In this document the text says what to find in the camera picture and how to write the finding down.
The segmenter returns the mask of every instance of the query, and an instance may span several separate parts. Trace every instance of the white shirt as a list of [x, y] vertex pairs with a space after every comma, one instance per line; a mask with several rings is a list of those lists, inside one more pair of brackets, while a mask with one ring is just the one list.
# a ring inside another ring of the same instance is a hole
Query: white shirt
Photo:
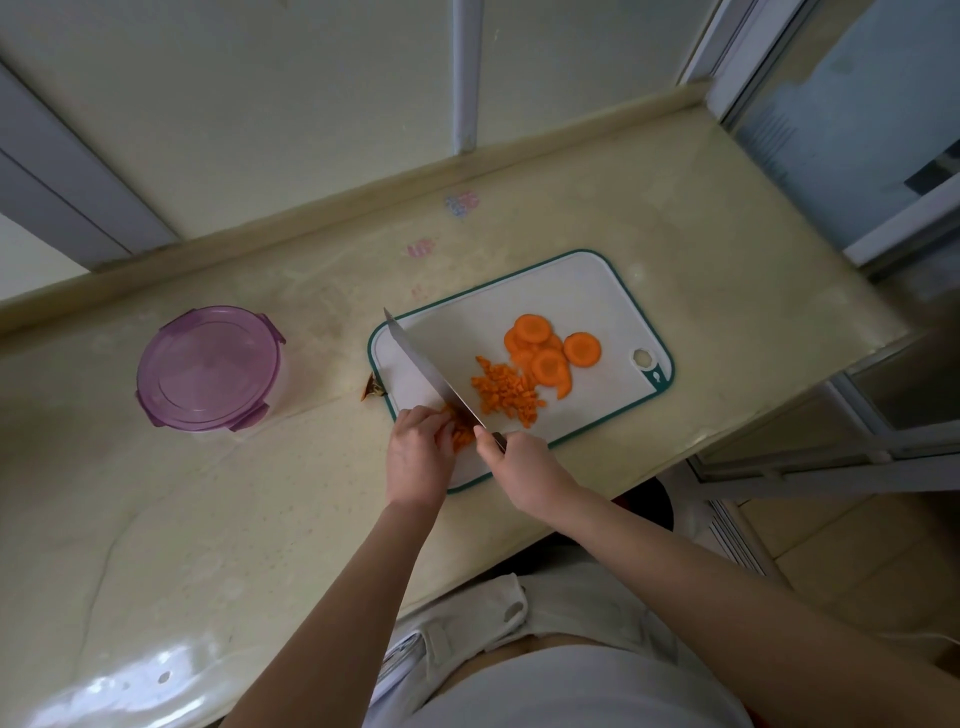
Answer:
[[434, 726], [752, 728], [753, 723], [715, 680], [622, 649], [570, 645], [486, 667], [402, 724]]

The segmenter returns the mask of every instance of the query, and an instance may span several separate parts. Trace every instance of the white cutting board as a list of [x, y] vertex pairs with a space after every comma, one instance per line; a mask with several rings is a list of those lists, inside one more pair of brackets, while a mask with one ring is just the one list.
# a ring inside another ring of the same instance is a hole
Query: white cutting board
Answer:
[[[588, 331], [603, 348], [594, 366], [570, 367], [573, 391], [564, 399], [557, 400], [553, 387], [537, 388], [547, 406], [538, 410], [529, 431], [551, 446], [651, 399], [673, 381], [673, 361], [665, 346], [610, 263], [592, 251], [551, 258], [396, 318], [487, 427], [509, 432], [521, 428], [519, 422], [500, 413], [483, 415], [470, 378], [483, 374], [477, 355], [494, 363], [510, 361], [503, 335], [523, 313], [544, 316], [562, 339]], [[443, 406], [386, 323], [371, 334], [368, 354], [394, 419], [399, 410], [418, 404]], [[471, 445], [457, 456], [449, 491], [463, 490], [489, 474]]]

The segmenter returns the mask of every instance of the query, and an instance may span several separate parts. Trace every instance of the purple lid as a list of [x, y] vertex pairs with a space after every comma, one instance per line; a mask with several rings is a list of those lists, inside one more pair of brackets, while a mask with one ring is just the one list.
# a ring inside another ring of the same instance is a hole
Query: purple lid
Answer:
[[157, 427], [249, 427], [267, 412], [284, 343], [263, 314], [231, 305], [187, 311], [147, 345], [136, 397]]

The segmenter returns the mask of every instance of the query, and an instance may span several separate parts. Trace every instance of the carrot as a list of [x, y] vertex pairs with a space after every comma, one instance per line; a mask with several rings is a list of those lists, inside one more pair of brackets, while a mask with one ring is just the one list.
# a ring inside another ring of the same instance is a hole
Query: carrot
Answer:
[[556, 349], [541, 349], [530, 361], [530, 369], [540, 384], [556, 387], [570, 379], [564, 355]]
[[503, 335], [503, 346], [505, 346], [510, 353], [520, 351], [520, 342], [516, 340], [515, 328], [511, 328]]
[[553, 328], [550, 322], [535, 313], [525, 313], [514, 323], [516, 338], [530, 344], [542, 344], [550, 338]]
[[570, 372], [566, 373], [566, 379], [557, 385], [557, 399], [562, 400], [573, 391], [573, 379], [570, 378]]
[[558, 352], [562, 352], [564, 350], [564, 342], [561, 341], [560, 337], [555, 333], [551, 333], [550, 338], [541, 344], [541, 346], [549, 347], [550, 349], [556, 349]]
[[460, 421], [460, 418], [457, 417], [457, 413], [453, 411], [453, 408], [449, 404], [444, 405], [443, 412], [449, 412], [453, 415], [453, 451], [460, 452], [467, 445], [476, 440], [476, 437], [473, 434], [473, 428], [469, 425], [464, 425]]
[[564, 354], [575, 367], [592, 367], [600, 361], [600, 342], [593, 334], [577, 331], [566, 337]]
[[514, 362], [514, 366], [520, 369], [525, 375], [533, 379], [534, 383], [537, 383], [537, 378], [534, 376], [533, 370], [530, 368], [530, 362], [533, 361], [534, 352], [532, 349], [520, 349], [510, 355], [510, 360]]
[[483, 356], [476, 359], [484, 375], [473, 377], [470, 384], [480, 395], [484, 414], [503, 412], [524, 427], [536, 422], [537, 408], [546, 406], [537, 398], [536, 382], [506, 364], [491, 364]]

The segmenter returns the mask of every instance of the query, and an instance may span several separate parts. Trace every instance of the beige countertop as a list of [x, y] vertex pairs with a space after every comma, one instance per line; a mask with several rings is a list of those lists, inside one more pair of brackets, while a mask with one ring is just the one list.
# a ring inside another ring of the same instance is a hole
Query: beige countertop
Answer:
[[[444, 197], [472, 190], [465, 217]], [[420, 246], [426, 255], [416, 252]], [[613, 497], [905, 333], [702, 109], [478, 178], [0, 343], [0, 725], [177, 728], [237, 699], [362, 541], [391, 419], [367, 338], [574, 248], [616, 267], [677, 367], [556, 450]], [[249, 434], [154, 429], [140, 353], [184, 310], [286, 335], [287, 403]], [[491, 481], [451, 497], [405, 604], [543, 535]]]

